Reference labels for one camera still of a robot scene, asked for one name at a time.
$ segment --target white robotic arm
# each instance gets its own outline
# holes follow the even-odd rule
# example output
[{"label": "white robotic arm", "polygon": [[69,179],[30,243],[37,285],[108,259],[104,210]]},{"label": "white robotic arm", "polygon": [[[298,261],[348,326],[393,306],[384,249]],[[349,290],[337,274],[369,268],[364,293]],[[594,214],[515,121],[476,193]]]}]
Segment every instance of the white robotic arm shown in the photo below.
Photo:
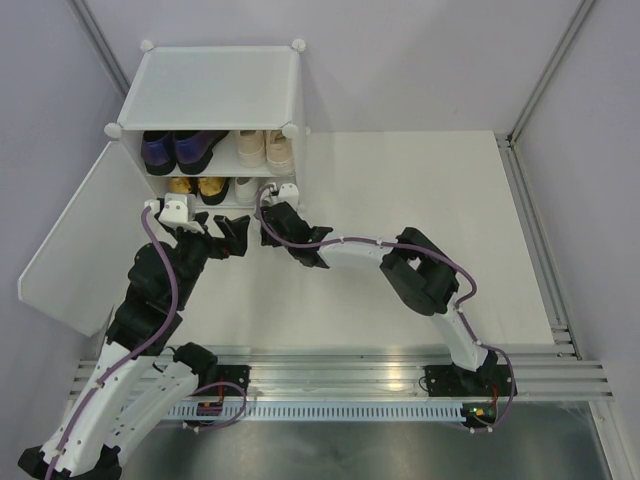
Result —
[{"label": "white robotic arm", "polygon": [[[463,393],[478,396],[493,382],[496,354],[472,337],[455,308],[456,271],[421,232],[406,228],[394,242],[356,237],[344,241],[345,237],[331,228],[311,228],[300,219],[296,213],[295,185],[273,184],[261,194],[258,217],[262,222],[262,245],[285,246],[308,267],[382,271],[405,305],[434,321],[451,352],[452,372],[457,378],[452,381],[460,384]],[[165,251],[177,277],[178,311],[184,308],[208,259],[244,256],[246,252],[248,216],[235,221],[216,216],[214,220],[224,237],[214,238],[205,226],[207,214],[196,214],[192,195],[168,194],[163,200],[151,200],[145,206],[177,240],[175,247],[161,244],[157,248]],[[174,362],[155,384],[123,410],[132,388],[182,321],[175,314],[168,328],[164,323],[172,290],[160,255],[150,246],[142,247],[135,256],[126,299],[107,331],[96,370],[73,410],[44,445],[23,453],[19,465],[32,477],[117,480],[131,452],[173,405],[198,387],[219,379],[217,358],[190,343],[180,347]],[[162,335],[144,351],[101,382],[105,371],[143,348],[140,345],[151,342],[149,339],[161,330]]]}]

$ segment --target gray wall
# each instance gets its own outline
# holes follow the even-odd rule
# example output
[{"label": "gray wall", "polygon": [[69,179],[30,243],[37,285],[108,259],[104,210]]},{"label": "gray wall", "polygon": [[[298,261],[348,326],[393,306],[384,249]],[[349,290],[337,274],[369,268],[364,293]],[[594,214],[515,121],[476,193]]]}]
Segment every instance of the gray wall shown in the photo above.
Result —
[{"label": "gray wall", "polygon": [[599,2],[521,153],[580,346],[640,453],[640,2]]},{"label": "gray wall", "polygon": [[86,342],[21,304],[16,281],[105,145],[121,99],[64,0],[4,6],[0,65],[0,477],[16,478],[21,450],[59,422]]},{"label": "gray wall", "polygon": [[86,0],[132,79],[140,42],[303,38],[314,132],[508,132],[580,0]]}]

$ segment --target metal floor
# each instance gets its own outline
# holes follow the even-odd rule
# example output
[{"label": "metal floor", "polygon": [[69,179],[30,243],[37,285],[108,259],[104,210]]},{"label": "metal floor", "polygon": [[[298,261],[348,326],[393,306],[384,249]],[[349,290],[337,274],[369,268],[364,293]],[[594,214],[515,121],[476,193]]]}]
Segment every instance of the metal floor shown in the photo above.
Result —
[{"label": "metal floor", "polygon": [[156,430],[123,480],[610,479],[587,407],[515,405],[490,435],[435,423],[241,422]]}]

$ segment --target shoe rack door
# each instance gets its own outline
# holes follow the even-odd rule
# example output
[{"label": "shoe rack door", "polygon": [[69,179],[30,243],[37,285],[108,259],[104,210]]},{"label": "shoe rack door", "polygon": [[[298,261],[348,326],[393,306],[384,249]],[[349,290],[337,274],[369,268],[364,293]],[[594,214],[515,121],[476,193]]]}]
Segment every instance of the shoe rack door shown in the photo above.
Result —
[{"label": "shoe rack door", "polygon": [[140,214],[155,196],[125,146],[108,143],[20,276],[20,300],[84,335],[100,330],[148,241]]},{"label": "shoe rack door", "polygon": [[[296,132],[295,136],[291,139],[291,146],[293,148],[293,162],[295,165],[295,183],[298,186],[300,192],[300,202],[306,200],[306,185],[305,185],[305,160],[307,158],[307,127],[304,119],[304,103],[302,95],[302,72],[300,62],[295,64],[293,68],[293,74],[295,75],[294,83],[296,85],[296,93],[293,98],[293,108],[291,111],[293,131]],[[283,128],[285,135],[287,134],[287,127]]]}]

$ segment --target shoe rack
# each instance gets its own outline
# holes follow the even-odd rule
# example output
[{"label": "shoe rack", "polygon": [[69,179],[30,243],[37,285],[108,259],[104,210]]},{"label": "shoe rack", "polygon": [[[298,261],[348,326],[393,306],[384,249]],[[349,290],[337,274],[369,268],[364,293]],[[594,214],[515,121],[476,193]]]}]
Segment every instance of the shoe rack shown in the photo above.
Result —
[{"label": "shoe rack", "polygon": [[[147,130],[282,130],[291,139],[293,181],[304,195],[302,177],[307,129],[304,122],[300,53],[291,47],[155,47],[145,52],[116,123],[105,133],[119,140],[158,195],[168,189],[168,177],[186,176],[178,167],[166,175],[146,172],[140,156]],[[264,164],[241,165],[234,135],[214,149],[213,158],[198,177],[258,177],[275,175]],[[219,205],[199,208],[251,208],[238,205],[233,188]]]}]

